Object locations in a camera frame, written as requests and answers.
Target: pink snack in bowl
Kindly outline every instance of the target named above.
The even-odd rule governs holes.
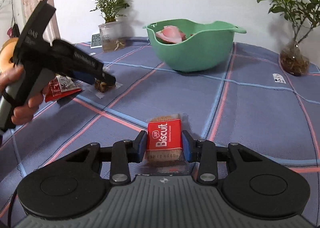
[[[179,43],[186,40],[186,35],[173,25],[165,26],[163,30],[157,31],[156,37],[169,43]]]

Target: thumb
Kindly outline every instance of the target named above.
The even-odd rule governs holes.
[[[23,66],[18,65],[2,73],[0,75],[0,92],[2,93],[2,91],[7,87],[7,85],[17,81],[23,73],[23,70]]]

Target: clock display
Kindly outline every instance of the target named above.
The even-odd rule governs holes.
[[[100,33],[93,34],[91,37],[91,48],[101,47],[101,37]]]

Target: green bowl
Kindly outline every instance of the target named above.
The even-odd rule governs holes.
[[[177,26],[187,40],[176,44],[163,43],[155,33],[168,25]],[[182,72],[201,71],[218,65],[231,52],[235,32],[247,33],[231,23],[215,21],[200,24],[187,19],[161,21],[144,28],[157,57],[172,69]]]

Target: orange round object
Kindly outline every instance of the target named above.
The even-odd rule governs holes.
[[[13,56],[13,51],[18,42],[18,38],[11,38],[6,41],[0,50],[0,72],[13,68],[13,63],[10,59]]]

